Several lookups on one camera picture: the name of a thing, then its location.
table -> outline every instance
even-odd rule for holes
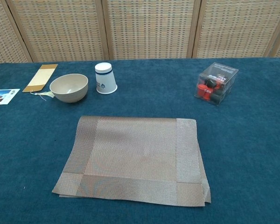
[[[21,88],[0,105],[0,223],[279,223],[280,58],[111,61],[118,90],[96,92],[100,61],[60,62],[90,79],[87,97],[66,104],[21,91],[41,63],[0,64],[0,89]],[[213,62],[239,69],[220,106],[194,98],[198,74]],[[70,155],[82,115],[191,118],[212,203],[185,208],[51,191]]]

placemat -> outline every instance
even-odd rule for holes
[[[175,206],[210,203],[196,121],[82,116],[53,193]]]

beige bowl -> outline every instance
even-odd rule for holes
[[[74,103],[86,95],[88,78],[81,74],[61,76],[51,83],[50,90],[57,99],[65,103]]]

clear plastic box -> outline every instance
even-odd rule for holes
[[[213,63],[200,73],[195,97],[219,105],[230,92],[238,69]]]

postcard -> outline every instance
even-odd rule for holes
[[[8,104],[20,89],[0,90],[0,105]]]

